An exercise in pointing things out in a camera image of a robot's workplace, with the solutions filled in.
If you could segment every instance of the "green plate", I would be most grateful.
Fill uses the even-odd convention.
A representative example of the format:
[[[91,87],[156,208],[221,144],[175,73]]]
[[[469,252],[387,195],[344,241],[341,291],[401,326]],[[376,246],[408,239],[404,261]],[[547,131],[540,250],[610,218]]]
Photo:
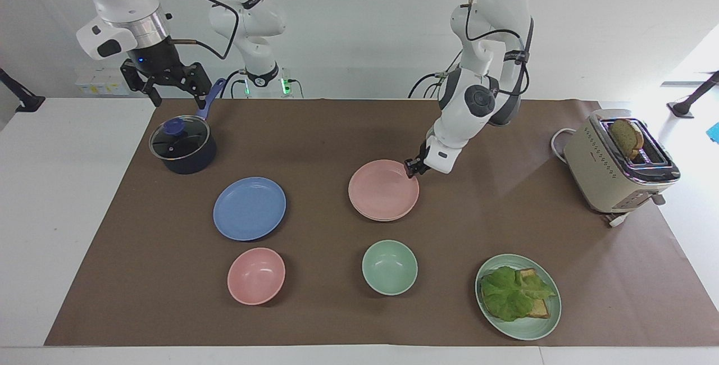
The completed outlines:
[[[533,319],[530,317],[524,317],[522,319],[516,319],[515,321],[506,322],[500,318],[492,316],[490,312],[485,308],[485,303],[482,301],[482,293],[480,291],[480,280],[483,276],[492,273],[501,266],[508,266],[514,268],[514,270],[523,270],[524,268],[534,268],[537,271],[537,275],[541,278],[544,283],[554,289],[554,293],[557,296],[550,296],[545,299],[547,303],[547,309],[549,310],[549,319]],[[509,335],[513,339],[531,341],[539,340],[542,337],[546,337],[550,332],[554,331],[559,323],[559,317],[562,316],[562,298],[559,296],[559,289],[557,284],[554,283],[552,277],[539,266],[536,262],[529,260],[529,258],[522,257],[516,254],[500,254],[490,258],[480,267],[475,279],[475,294],[477,295],[477,303],[482,309],[482,313],[487,317],[487,320],[495,327],[495,329]]]

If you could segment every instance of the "white table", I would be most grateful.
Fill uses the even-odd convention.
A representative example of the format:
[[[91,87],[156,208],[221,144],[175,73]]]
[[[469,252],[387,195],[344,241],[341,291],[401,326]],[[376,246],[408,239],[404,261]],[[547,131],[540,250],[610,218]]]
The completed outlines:
[[[719,363],[719,348],[41,348],[153,110],[146,99],[48,99],[38,112],[15,115],[0,132],[0,363],[549,364],[638,363],[639,358],[644,363]],[[674,136],[645,119],[654,133],[665,137],[662,141],[683,175],[667,193],[662,212],[717,304],[719,278],[714,268],[719,257],[713,255],[719,235],[713,225],[719,213],[712,207],[719,198],[712,195],[712,184],[702,178],[698,163],[691,164],[692,152],[683,138],[693,133],[701,143],[703,139],[694,135],[711,125],[700,119],[683,121],[675,127],[680,135]],[[709,158],[716,165],[719,145],[708,146],[713,147]],[[705,198],[701,206],[683,197],[690,193]],[[691,221],[680,216],[683,209],[689,210]]]

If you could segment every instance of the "bread slice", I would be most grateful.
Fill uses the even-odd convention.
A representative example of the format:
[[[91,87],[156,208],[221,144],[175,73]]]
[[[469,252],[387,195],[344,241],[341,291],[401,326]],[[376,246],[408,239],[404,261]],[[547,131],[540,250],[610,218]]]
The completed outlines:
[[[524,270],[519,270],[519,275],[524,278],[525,276],[530,275],[536,275],[537,271],[534,268],[524,268]],[[532,307],[532,310],[527,314],[527,317],[533,317],[536,319],[548,319],[549,318],[549,309],[547,309],[547,304],[545,303],[544,299],[534,299],[534,306]]]
[[[612,133],[614,142],[629,160],[634,160],[639,155],[639,150],[644,147],[644,135],[634,122],[620,118],[609,125],[609,132]]]

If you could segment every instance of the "pink plate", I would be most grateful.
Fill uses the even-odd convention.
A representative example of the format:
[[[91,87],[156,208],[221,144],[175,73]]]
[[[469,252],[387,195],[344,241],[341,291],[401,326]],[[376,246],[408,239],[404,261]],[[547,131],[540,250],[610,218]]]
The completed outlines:
[[[227,289],[237,302],[262,304],[275,297],[285,282],[285,262],[270,248],[247,250],[227,273]]]
[[[412,210],[418,198],[419,181],[407,178],[403,163],[398,161],[370,161],[349,181],[352,206],[372,220],[397,220]]]

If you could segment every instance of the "plate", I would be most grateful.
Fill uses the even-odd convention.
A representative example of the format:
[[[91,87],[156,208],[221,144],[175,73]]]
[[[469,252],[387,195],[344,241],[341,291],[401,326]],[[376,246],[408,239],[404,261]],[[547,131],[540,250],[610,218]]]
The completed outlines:
[[[549,310],[549,319],[534,319],[530,317],[524,317],[522,319],[516,319],[515,321],[506,322],[502,319],[492,316],[485,308],[485,304],[482,301],[482,293],[480,291],[480,280],[483,276],[492,273],[501,266],[508,266],[514,268],[514,270],[523,270],[524,268],[534,268],[539,278],[544,283],[554,289],[554,293],[557,296],[550,296],[544,299]],[[550,332],[554,331],[555,327],[559,323],[559,318],[562,316],[562,298],[559,296],[559,289],[557,284],[554,283],[552,277],[544,270],[539,264],[529,260],[529,258],[522,257],[516,254],[501,254],[495,255],[485,263],[482,264],[480,270],[477,273],[475,279],[475,295],[477,296],[477,304],[479,304],[482,313],[487,317],[487,320],[495,327],[498,331],[509,335],[513,339],[532,341],[539,340],[542,337],[546,337]]]
[[[287,199],[276,182],[249,177],[232,183],[215,202],[212,217],[225,237],[250,241],[272,232],[280,224]]]
[[[352,175],[348,193],[357,212],[372,220],[389,222],[412,210],[419,198],[419,181],[407,178],[403,163],[375,160]]]
[[[285,262],[271,248],[258,247],[237,257],[227,272],[227,289],[237,302],[262,304],[285,283]]]

